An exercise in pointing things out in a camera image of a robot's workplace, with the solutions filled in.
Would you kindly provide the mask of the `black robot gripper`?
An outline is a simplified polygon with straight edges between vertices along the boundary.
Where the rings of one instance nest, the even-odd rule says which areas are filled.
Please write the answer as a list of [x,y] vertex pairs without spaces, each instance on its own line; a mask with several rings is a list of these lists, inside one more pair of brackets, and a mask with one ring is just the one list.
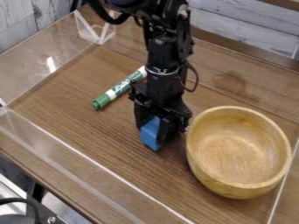
[[187,68],[174,73],[157,74],[147,71],[147,82],[131,82],[129,99],[135,103],[135,125],[139,129],[152,120],[160,118],[157,143],[165,145],[180,132],[184,132],[192,112],[183,102]]

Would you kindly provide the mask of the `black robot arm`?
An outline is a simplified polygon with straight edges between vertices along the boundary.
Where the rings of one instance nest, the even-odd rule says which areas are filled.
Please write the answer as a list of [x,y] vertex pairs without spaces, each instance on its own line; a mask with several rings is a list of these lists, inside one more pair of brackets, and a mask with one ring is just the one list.
[[112,25],[129,18],[143,27],[147,82],[129,82],[135,102],[135,124],[143,144],[159,150],[180,135],[192,112],[183,102],[187,73],[195,68],[191,10],[187,0],[88,0],[92,10]]

